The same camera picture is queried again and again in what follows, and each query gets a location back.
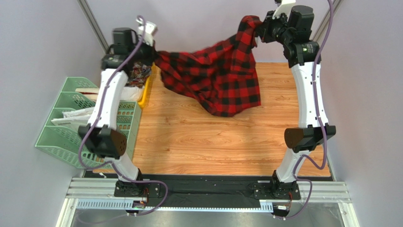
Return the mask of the red black plaid shirt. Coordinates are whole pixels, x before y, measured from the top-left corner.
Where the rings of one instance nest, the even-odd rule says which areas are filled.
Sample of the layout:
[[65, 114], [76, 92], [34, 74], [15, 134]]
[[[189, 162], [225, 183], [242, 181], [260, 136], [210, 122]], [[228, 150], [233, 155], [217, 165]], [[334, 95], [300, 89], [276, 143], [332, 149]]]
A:
[[233, 117], [261, 105], [255, 30], [262, 22], [245, 16], [236, 34], [195, 52], [159, 51], [155, 65], [164, 87], [195, 99], [209, 114]]

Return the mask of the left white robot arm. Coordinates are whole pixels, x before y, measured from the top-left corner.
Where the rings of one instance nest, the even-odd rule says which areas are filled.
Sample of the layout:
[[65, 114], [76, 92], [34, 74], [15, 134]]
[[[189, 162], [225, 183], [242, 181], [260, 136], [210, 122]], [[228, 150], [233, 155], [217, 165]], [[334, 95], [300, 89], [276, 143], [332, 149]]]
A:
[[96, 105], [84, 126], [79, 126], [82, 139], [78, 151], [80, 164], [90, 169], [82, 160], [82, 150], [87, 148], [104, 163], [110, 164], [121, 182], [140, 183], [141, 171], [126, 153], [127, 139], [117, 126], [117, 115], [122, 92], [133, 66], [138, 61], [152, 62], [154, 59], [154, 24], [140, 25], [137, 31], [130, 28], [113, 30], [113, 44], [101, 60], [101, 85]]

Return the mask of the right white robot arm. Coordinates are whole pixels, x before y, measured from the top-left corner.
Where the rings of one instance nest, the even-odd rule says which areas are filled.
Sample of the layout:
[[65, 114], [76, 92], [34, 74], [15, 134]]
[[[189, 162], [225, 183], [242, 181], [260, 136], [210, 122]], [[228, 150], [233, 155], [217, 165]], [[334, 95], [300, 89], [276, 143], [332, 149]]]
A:
[[336, 127], [329, 125], [324, 110], [320, 84], [323, 47], [310, 38], [313, 9], [296, 5], [294, 0], [276, 3], [277, 8], [268, 11], [256, 36], [263, 43], [278, 42], [283, 46], [283, 55], [296, 84], [299, 107], [298, 126], [285, 130], [287, 151], [272, 175], [271, 192], [279, 197], [296, 190], [301, 165], [306, 159], [312, 160], [309, 155], [317, 146], [323, 146], [324, 157], [322, 164], [315, 166], [324, 169], [327, 141], [336, 134]]

